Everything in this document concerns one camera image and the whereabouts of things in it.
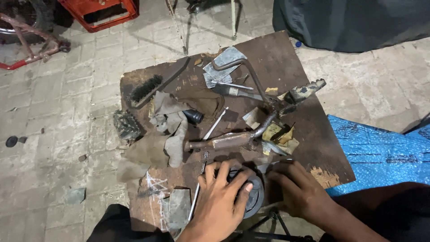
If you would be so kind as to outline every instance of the brush bristles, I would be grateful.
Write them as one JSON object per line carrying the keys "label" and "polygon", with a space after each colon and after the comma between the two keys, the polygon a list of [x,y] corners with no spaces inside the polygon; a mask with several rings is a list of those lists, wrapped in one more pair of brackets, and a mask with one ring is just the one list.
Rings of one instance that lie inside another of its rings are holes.
{"label": "brush bristles", "polygon": [[219,85],[216,84],[214,88],[212,88],[212,91],[214,93],[218,93],[222,96],[228,96],[229,95],[229,91],[230,91],[230,87],[226,86],[226,85]]}
{"label": "brush bristles", "polygon": [[163,77],[160,75],[154,75],[151,79],[137,86],[130,93],[129,99],[133,102],[140,102],[146,95],[154,90],[163,81]]}

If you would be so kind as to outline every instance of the blue tarp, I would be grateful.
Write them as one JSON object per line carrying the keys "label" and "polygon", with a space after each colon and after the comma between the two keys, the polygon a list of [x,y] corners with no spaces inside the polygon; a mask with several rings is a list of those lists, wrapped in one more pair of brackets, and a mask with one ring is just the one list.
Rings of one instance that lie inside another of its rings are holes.
{"label": "blue tarp", "polygon": [[356,181],[326,189],[338,196],[413,181],[430,184],[430,125],[408,134],[328,116]]}

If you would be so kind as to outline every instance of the paving tile floor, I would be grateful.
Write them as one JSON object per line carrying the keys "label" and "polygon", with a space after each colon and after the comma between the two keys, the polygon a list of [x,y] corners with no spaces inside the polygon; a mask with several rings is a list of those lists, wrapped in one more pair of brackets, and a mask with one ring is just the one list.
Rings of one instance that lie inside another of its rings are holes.
{"label": "paving tile floor", "polygon": [[[232,41],[229,4],[189,15],[180,0],[176,16],[190,33],[189,55],[273,32],[273,1],[242,3]],[[25,144],[0,146],[0,241],[82,242],[109,204],[128,205],[115,179],[121,151],[111,119],[120,108],[120,76],[183,56],[164,1],[141,1],[137,19],[94,34],[76,22],[55,32],[72,42],[68,54],[0,70],[0,141],[28,136]],[[19,50],[0,46],[0,61],[22,59]],[[400,132],[430,112],[430,38],[361,54],[296,53],[310,80],[327,80],[317,94],[327,114]],[[88,159],[79,162],[83,154]],[[79,187],[87,187],[86,200],[65,204],[65,194]],[[283,216],[293,235],[321,236],[304,220]]]}

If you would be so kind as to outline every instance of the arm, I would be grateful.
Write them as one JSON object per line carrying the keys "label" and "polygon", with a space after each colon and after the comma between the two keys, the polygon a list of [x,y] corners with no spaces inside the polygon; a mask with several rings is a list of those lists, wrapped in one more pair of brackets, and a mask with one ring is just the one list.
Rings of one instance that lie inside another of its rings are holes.
{"label": "arm", "polygon": [[338,241],[388,242],[334,202],[315,178],[297,161],[273,166],[269,179],[283,189],[283,210],[320,227]]}
{"label": "arm", "polygon": [[200,175],[199,203],[193,219],[177,242],[220,242],[227,238],[242,221],[252,184],[243,184],[254,174],[250,169],[240,172],[231,183],[227,175],[232,166],[242,166],[236,160],[214,162]]}

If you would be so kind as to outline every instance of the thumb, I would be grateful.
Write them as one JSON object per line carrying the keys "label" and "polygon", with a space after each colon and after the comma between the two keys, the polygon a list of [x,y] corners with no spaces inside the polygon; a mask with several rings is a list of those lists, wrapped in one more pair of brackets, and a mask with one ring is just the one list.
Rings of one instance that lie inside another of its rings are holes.
{"label": "thumb", "polygon": [[238,218],[240,217],[240,219],[242,219],[243,215],[245,214],[246,202],[248,201],[249,192],[252,190],[253,186],[254,185],[252,183],[248,183],[239,192],[239,196],[236,200],[236,205],[234,207],[234,213],[235,216],[237,216]]}

